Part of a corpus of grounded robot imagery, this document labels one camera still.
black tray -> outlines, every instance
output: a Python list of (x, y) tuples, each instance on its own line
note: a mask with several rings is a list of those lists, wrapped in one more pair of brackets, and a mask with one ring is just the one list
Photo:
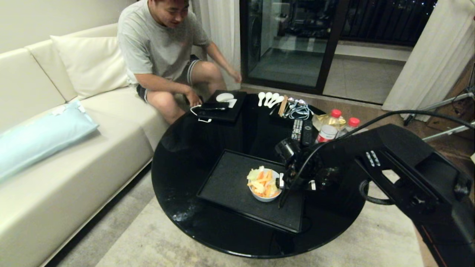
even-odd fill
[(201, 199), (279, 230), (299, 233), (302, 228), (303, 194), (289, 193), (285, 205), (279, 209), (279, 197), (272, 202), (254, 198), (247, 186), (247, 175), (259, 166), (284, 173), (282, 164), (225, 150), (197, 193)]

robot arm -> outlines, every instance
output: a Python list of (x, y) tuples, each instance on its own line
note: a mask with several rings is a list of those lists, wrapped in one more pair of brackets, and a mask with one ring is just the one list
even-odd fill
[[(284, 140), (276, 151), (290, 190), (325, 190), (340, 182), (348, 164), (358, 165), (414, 222), (439, 266), (473, 266), (474, 206), (468, 198), (473, 181), (413, 133), (389, 124), (303, 150)], [(383, 170), (393, 170), (399, 179), (390, 181)], [(285, 199), (283, 194), (280, 205)]]

remote control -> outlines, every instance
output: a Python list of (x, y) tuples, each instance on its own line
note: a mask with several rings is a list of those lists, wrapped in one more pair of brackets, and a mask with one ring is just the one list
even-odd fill
[(302, 120), (295, 119), (291, 138), (300, 142), (302, 136)]
[(302, 124), (302, 145), (309, 146), (315, 143), (312, 120), (304, 120)]

smartphone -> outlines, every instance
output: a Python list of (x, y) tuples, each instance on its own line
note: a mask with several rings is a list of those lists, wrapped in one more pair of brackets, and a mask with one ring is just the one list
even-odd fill
[(216, 102), (216, 103), (203, 103), (201, 107), (202, 110), (227, 110), (229, 108), (228, 102)]

man's right hand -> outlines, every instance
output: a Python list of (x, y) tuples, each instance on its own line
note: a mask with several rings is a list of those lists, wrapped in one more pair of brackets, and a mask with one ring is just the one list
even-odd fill
[(194, 106), (202, 104), (201, 99), (198, 97), (195, 91), (191, 89), (191, 87), (190, 87), (190, 90), (185, 94), (185, 96), (190, 102), (190, 107), (194, 107)]

